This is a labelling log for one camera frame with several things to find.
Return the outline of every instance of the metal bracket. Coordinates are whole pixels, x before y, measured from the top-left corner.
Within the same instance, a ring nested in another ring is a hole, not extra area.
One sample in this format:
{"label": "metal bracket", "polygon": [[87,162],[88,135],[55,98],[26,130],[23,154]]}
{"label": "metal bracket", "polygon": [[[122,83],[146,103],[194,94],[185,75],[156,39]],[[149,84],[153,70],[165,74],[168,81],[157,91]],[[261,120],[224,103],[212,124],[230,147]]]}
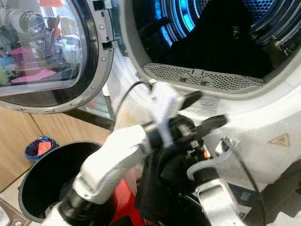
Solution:
{"label": "metal bracket", "polygon": [[235,197],[222,179],[204,183],[195,192],[212,226],[245,226],[238,215]]}

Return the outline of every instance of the perforated grille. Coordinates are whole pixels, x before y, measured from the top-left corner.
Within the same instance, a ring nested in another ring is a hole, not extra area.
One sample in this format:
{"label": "perforated grille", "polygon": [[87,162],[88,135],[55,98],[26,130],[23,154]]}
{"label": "perforated grille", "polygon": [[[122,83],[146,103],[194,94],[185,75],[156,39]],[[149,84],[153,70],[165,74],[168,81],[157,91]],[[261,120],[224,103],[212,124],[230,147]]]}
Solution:
{"label": "perforated grille", "polygon": [[147,64],[143,67],[150,77],[158,80],[172,81],[179,84],[192,84],[198,87],[215,89],[219,91],[235,92],[249,87],[260,87],[261,82],[256,82],[241,75],[193,70],[190,68],[176,67],[161,64]]}
{"label": "perforated grille", "polygon": [[[271,8],[275,0],[244,0],[248,10],[252,14],[253,22],[260,20]],[[201,15],[209,0],[194,0],[196,10]]]}
{"label": "perforated grille", "polygon": [[264,83],[264,80],[263,80],[263,79],[254,78],[254,77],[249,77],[249,76],[246,76],[246,78],[251,79],[251,80],[256,81],[256,82]]}
{"label": "perforated grille", "polygon": [[194,5],[197,8],[198,13],[201,15],[206,4],[209,2],[209,0],[194,0]]}

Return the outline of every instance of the black cloth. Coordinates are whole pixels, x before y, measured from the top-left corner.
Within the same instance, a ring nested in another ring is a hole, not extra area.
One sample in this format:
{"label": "black cloth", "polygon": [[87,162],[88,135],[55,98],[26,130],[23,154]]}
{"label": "black cloth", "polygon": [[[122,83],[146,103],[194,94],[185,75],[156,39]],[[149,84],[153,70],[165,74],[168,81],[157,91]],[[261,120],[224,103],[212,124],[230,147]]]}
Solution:
{"label": "black cloth", "polygon": [[183,212],[191,214],[187,210],[192,207],[184,206],[176,196],[178,193],[189,194],[195,189],[182,163],[183,151],[181,145],[175,145],[146,158],[135,199],[135,206],[143,218],[165,225],[183,225],[184,222],[185,225],[196,225],[195,222],[189,224],[191,219],[186,219],[183,214],[175,215],[176,212],[181,213],[181,208]]}
{"label": "black cloth", "polygon": [[241,0],[210,0],[195,28],[160,63],[262,78],[269,56],[249,37],[250,12]]}

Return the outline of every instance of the pink object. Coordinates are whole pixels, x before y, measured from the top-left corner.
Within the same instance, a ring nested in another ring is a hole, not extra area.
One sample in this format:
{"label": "pink object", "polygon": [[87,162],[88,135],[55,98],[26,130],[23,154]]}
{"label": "pink object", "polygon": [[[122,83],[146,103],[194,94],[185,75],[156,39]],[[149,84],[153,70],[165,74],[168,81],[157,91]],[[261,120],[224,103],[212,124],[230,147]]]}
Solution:
{"label": "pink object", "polygon": [[22,77],[13,79],[11,82],[39,81],[39,80],[42,80],[42,79],[47,78],[54,74],[56,74],[56,72],[47,70],[47,69],[43,69],[35,75],[22,76]]}
{"label": "pink object", "polygon": [[39,65],[31,47],[21,47],[10,51],[23,76],[30,76],[40,72]]}

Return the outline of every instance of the gray metal part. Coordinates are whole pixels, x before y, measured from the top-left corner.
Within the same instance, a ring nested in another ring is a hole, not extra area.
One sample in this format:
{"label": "gray metal part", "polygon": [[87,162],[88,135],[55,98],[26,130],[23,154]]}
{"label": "gray metal part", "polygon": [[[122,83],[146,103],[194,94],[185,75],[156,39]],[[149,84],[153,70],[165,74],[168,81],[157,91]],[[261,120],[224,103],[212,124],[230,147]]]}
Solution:
{"label": "gray metal part", "polygon": [[[109,37],[109,40],[113,40],[113,29],[111,26],[111,19],[108,10],[94,11],[93,2],[91,0],[87,1],[94,18],[94,23],[97,29],[98,36],[98,67],[95,72],[95,76],[91,83],[88,85],[86,90],[75,99],[52,107],[27,107],[22,105],[15,105],[5,101],[0,101],[0,105],[12,110],[22,111],[26,113],[36,113],[36,114],[47,114],[47,113],[59,113],[66,112],[75,108],[78,108],[89,100],[91,100],[98,92],[101,91],[106,80],[110,74],[111,66],[113,62],[114,50],[113,49],[103,49],[101,44],[101,39]],[[105,24],[105,29],[100,29],[100,25]]]}
{"label": "gray metal part", "polygon": [[212,226],[245,225],[238,215],[235,197],[223,180],[216,179],[198,186],[196,194]]}
{"label": "gray metal part", "polygon": [[[252,98],[257,98],[263,96],[264,94],[269,93],[271,90],[276,89],[279,85],[281,85],[289,76],[295,71],[298,70],[301,61],[301,48],[293,55],[291,55],[287,61],[285,61],[280,67],[272,71],[269,75],[269,82],[264,86],[260,87],[260,89],[253,90],[251,92],[236,94],[236,93],[225,93],[215,90],[209,89],[201,89],[200,87],[194,86],[183,86],[180,83],[171,82],[174,87],[180,92],[190,93],[196,90],[201,90],[205,95],[212,97],[220,97],[227,100],[235,100],[235,101],[245,101]],[[143,73],[139,72],[142,76],[146,76],[148,78],[149,75],[144,71]]]}
{"label": "gray metal part", "polygon": [[111,0],[103,0],[105,8],[112,8],[112,1]]}
{"label": "gray metal part", "polygon": [[151,63],[141,43],[133,12],[133,0],[118,0],[120,10],[120,26],[122,39],[127,48],[127,54],[136,68],[137,72],[145,80],[151,77],[142,69],[142,65]]}
{"label": "gray metal part", "polygon": [[[286,9],[286,12],[283,14],[278,14],[282,7],[286,4],[289,4],[289,7]],[[263,37],[257,40],[258,43],[267,43],[271,36],[281,38],[281,42],[285,43],[290,38],[292,38],[297,31],[300,29],[300,23],[298,23],[289,33],[282,33],[289,24],[295,23],[295,19],[298,18],[298,14],[300,13],[300,1],[297,0],[283,0],[279,1],[278,6],[274,5],[275,9],[273,9],[273,14],[270,16],[266,15],[264,23],[261,24],[257,29],[264,28],[270,21],[277,21],[276,24],[272,28],[269,29],[269,32],[265,34]]]}
{"label": "gray metal part", "polygon": [[264,85],[264,81],[261,79],[255,81],[236,74],[210,72],[172,65],[151,63],[144,65],[143,69],[154,79],[225,93],[246,93]]}

